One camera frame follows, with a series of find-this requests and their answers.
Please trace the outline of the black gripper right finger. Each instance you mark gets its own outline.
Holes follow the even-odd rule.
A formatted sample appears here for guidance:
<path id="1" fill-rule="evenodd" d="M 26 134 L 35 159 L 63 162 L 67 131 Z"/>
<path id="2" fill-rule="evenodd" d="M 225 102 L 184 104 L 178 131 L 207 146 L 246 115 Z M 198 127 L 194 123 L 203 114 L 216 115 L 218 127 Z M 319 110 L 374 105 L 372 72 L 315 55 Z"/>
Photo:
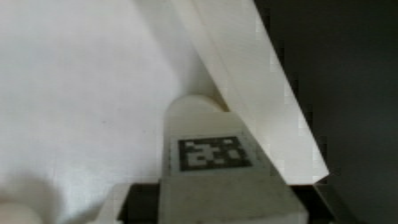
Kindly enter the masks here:
<path id="1" fill-rule="evenodd" d="M 312 185 L 294 185 L 292 190 L 308 209 L 308 224 L 361 224 L 328 179 Z"/>

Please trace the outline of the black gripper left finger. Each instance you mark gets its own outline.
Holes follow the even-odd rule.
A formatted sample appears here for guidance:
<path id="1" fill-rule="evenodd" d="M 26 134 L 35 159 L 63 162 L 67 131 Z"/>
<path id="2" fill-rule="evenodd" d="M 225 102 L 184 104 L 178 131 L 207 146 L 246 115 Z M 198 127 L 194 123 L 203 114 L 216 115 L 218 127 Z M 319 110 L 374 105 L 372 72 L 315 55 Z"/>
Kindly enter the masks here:
<path id="1" fill-rule="evenodd" d="M 118 184 L 91 224 L 159 224 L 161 184 Z"/>

